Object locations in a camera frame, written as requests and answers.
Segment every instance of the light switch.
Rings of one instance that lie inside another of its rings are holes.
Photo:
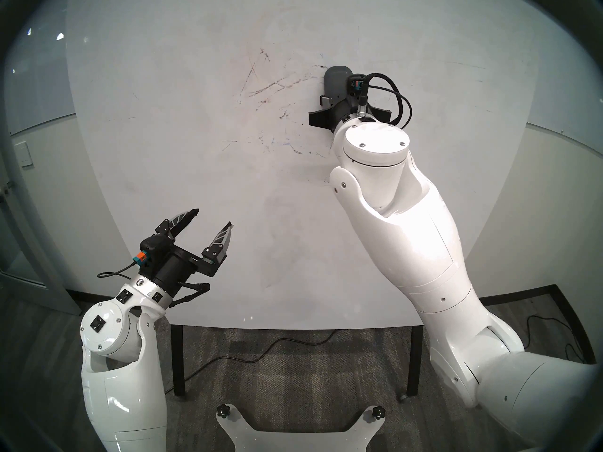
[[[27,142],[23,141],[14,146],[14,153],[17,155],[17,161],[21,166],[33,165],[31,161],[31,155],[29,155],[29,148]]]

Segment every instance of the black baseboard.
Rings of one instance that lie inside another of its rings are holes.
[[[559,311],[561,311],[561,314],[563,314],[567,324],[571,327],[572,332],[576,336],[576,341],[584,355],[585,363],[587,365],[596,364],[595,352],[590,344],[589,336],[586,335],[586,330],[584,330],[584,326],[580,322],[580,319],[578,319],[574,308],[572,308],[572,305],[569,304],[569,301],[556,284],[532,288],[521,292],[507,293],[505,295],[483,297],[479,300],[484,306],[492,306],[493,304],[510,303],[512,301],[520,301],[521,299],[535,298],[542,295],[550,295],[557,305],[557,308],[559,308]]]
[[[109,299],[114,298],[104,297],[102,295],[96,295],[94,293],[77,292],[75,290],[67,290],[67,293],[71,295],[71,298],[76,301],[81,301],[82,303],[100,303],[101,301],[108,301]]]

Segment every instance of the black cable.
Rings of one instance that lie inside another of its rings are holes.
[[[124,267],[123,269],[118,270],[117,272],[101,272],[100,274],[97,275],[97,277],[98,278],[107,278],[107,277],[113,277],[114,275],[118,275],[120,277],[124,277],[129,280],[130,278],[127,275],[120,274],[120,272],[123,272],[124,270],[128,270],[130,267],[132,267],[135,264],[136,264],[136,262],[133,262],[128,267]]]
[[[186,295],[183,298],[175,299],[171,303],[169,303],[168,307],[178,306],[182,303],[188,303],[198,296],[207,293],[209,291],[209,283],[186,283],[186,282],[178,282],[178,285],[183,286],[184,288],[190,288],[193,290],[197,290],[195,293]]]
[[[407,120],[406,120],[406,122],[404,123],[404,126],[402,126],[402,127],[400,128],[400,129],[404,129],[404,128],[406,127],[406,125],[408,125],[408,123],[410,123],[410,120],[411,120],[411,118],[412,118],[412,106],[411,106],[411,103],[408,101],[408,99],[407,99],[406,97],[404,97],[404,95],[400,94],[399,92],[396,92],[396,91],[394,91],[394,90],[390,90],[390,89],[386,89],[385,87],[379,87],[379,86],[369,86],[369,87],[370,87],[371,89],[379,89],[379,90],[384,90],[384,91],[386,91],[386,92],[391,92],[391,93],[395,94],[396,96],[401,97],[401,98],[402,98],[402,99],[403,99],[403,100],[406,102],[406,104],[408,105],[408,110],[409,110],[409,113],[408,113],[408,119],[407,119]]]
[[[394,90],[393,93],[396,94],[395,99],[398,102],[398,116],[396,116],[394,121],[392,121],[391,123],[393,125],[397,125],[400,122],[400,120],[402,120],[402,113],[404,112],[404,106],[402,105],[402,98],[400,95],[400,91],[395,86],[394,81],[392,81],[385,74],[381,74],[380,72],[372,72],[370,74],[367,74],[363,78],[363,87],[361,89],[360,96],[358,97],[358,105],[367,105],[368,104],[368,89],[369,89],[369,87],[371,87],[368,85],[368,83],[374,77],[377,77],[379,79],[383,79],[384,81],[386,81],[390,85],[390,87]]]
[[[564,323],[563,321],[560,321],[557,318],[544,318],[542,316],[539,316],[537,314],[532,314],[531,316],[528,316],[528,318],[526,319],[526,325],[528,326],[528,344],[524,346],[524,350],[527,350],[528,347],[530,346],[530,343],[532,342],[532,335],[530,333],[530,319],[531,318],[537,318],[537,319],[542,319],[543,321],[557,321],[559,324],[564,325],[565,327],[567,327],[569,329],[569,331],[572,333],[572,335],[574,336],[574,342],[576,342],[576,346],[577,348],[580,350],[580,353],[582,353],[582,349],[580,348],[580,344],[578,343],[578,340],[576,338],[576,334],[574,333],[574,331],[572,330],[571,327],[569,327],[569,325],[567,325],[566,323]],[[565,347],[565,352],[566,352],[566,359],[569,360],[569,356],[567,355],[567,346],[572,347],[572,350],[574,350],[574,353],[576,354],[576,356],[578,357],[578,359],[584,363],[584,359],[578,354],[578,352],[576,351],[576,349],[574,348],[574,346],[571,343],[568,343]]]
[[[574,352],[574,354],[576,355],[576,357],[577,357],[577,358],[578,358],[580,361],[582,361],[582,363],[584,363],[584,360],[583,360],[582,358],[580,358],[580,355],[579,355],[579,354],[576,352],[576,350],[575,350],[574,346],[573,346],[571,343],[568,343],[568,344],[566,345],[566,360],[568,360],[568,361],[569,361],[569,356],[567,355],[567,348],[568,348],[568,347],[570,347],[570,348],[572,349],[572,351]]]
[[[207,368],[210,364],[212,364],[215,361],[218,360],[233,360],[233,361],[238,361],[240,363],[247,363],[248,365],[252,365],[254,363],[257,363],[258,361],[260,361],[262,358],[264,358],[268,352],[270,350],[272,350],[272,347],[275,346],[277,343],[282,342],[282,341],[286,341],[286,342],[295,342],[295,343],[301,343],[302,345],[308,345],[310,347],[317,347],[319,345],[323,345],[324,343],[327,343],[329,340],[331,340],[331,337],[333,335],[335,335],[335,333],[338,331],[338,329],[335,329],[333,332],[331,332],[331,335],[329,335],[327,338],[325,338],[322,342],[304,342],[303,340],[297,340],[297,339],[289,339],[287,337],[282,337],[280,339],[275,340],[274,342],[272,342],[272,344],[267,348],[266,351],[264,351],[264,353],[262,353],[260,355],[259,358],[256,358],[254,360],[244,360],[241,358],[234,358],[231,356],[218,356],[217,358],[214,358],[213,360],[209,360],[207,363],[205,363],[203,366],[201,366],[199,369],[197,369],[195,372],[193,372],[191,375],[189,375],[188,377],[184,378],[184,382],[188,381],[191,377],[199,374],[200,372],[202,372],[202,370],[204,370],[205,368]],[[169,394],[171,391],[174,390],[174,387],[170,387],[167,391],[165,391],[165,394]]]

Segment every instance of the black knob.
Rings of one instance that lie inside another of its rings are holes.
[[[216,410],[216,414],[222,418],[226,418],[230,414],[230,407],[225,403],[220,405]]]
[[[385,408],[383,408],[381,405],[378,405],[375,408],[373,408],[373,418],[375,420],[380,420],[381,418],[385,418]]]

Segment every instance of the whiteboard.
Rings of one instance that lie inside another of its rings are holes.
[[[603,72],[553,19],[538,20],[540,65],[528,122],[603,154]]]
[[[65,50],[67,0],[44,0],[4,60],[4,99],[11,134],[75,113]]]
[[[521,0],[362,8],[359,20],[354,0],[69,0],[77,119],[130,252],[193,207],[201,212],[178,244],[195,254],[235,225],[212,290],[170,309],[171,323],[420,324],[328,185],[332,134],[308,127],[328,66],[383,72],[411,100],[410,148],[471,250],[530,110],[533,9]],[[376,92],[371,103],[395,112]]]

